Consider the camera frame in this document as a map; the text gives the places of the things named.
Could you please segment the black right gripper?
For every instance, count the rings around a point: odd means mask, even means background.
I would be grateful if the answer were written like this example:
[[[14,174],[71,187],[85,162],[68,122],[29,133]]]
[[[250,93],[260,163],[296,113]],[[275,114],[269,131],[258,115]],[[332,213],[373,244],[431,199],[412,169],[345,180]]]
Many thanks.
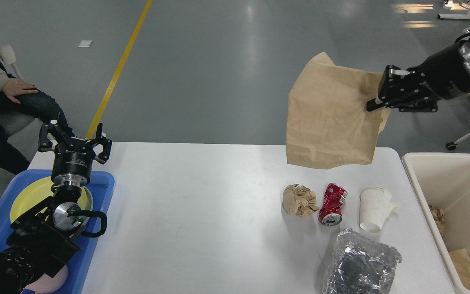
[[[421,101],[421,82],[440,99],[452,99],[470,93],[470,42],[460,41],[426,58],[417,67],[400,69],[386,65],[377,90],[377,98],[366,104],[368,112],[380,108],[399,112],[437,112],[438,102]]]

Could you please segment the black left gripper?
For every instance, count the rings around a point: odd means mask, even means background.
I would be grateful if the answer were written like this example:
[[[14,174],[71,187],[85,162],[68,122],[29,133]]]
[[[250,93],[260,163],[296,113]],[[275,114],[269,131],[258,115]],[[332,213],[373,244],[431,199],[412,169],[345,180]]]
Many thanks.
[[[106,164],[110,159],[112,140],[102,131],[103,123],[98,123],[95,137],[86,142],[82,152],[75,152],[73,137],[60,126],[57,120],[43,123],[39,132],[38,151],[55,154],[51,181],[58,185],[86,186],[91,181],[93,160]],[[95,147],[101,146],[100,153]]]

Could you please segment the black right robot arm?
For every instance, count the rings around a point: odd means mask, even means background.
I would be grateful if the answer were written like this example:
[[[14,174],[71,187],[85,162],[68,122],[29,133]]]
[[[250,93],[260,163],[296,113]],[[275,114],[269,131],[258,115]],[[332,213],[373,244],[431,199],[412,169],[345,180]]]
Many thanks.
[[[366,104],[368,112],[380,108],[400,112],[436,112],[439,100],[470,94],[470,32],[420,65],[402,70],[387,65],[377,98]]]

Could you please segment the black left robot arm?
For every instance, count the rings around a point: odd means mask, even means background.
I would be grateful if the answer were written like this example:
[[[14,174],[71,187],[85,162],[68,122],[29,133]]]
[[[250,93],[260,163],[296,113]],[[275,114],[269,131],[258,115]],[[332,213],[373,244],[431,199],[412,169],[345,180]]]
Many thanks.
[[[52,195],[11,222],[8,247],[0,253],[0,294],[19,294],[43,275],[53,278],[80,251],[77,238],[106,233],[106,213],[78,204],[93,162],[110,158],[113,142],[102,127],[97,125],[93,139],[69,136],[55,120],[41,127],[38,151],[55,154]]]

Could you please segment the bystander hand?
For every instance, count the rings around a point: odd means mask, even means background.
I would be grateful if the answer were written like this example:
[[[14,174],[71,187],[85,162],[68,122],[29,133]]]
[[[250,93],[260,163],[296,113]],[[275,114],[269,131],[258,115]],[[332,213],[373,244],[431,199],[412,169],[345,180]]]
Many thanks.
[[[11,78],[8,82],[2,87],[2,92],[4,95],[13,103],[21,104],[21,101],[17,96],[27,95],[27,94],[37,94],[39,90],[33,84],[21,80],[19,78]]]

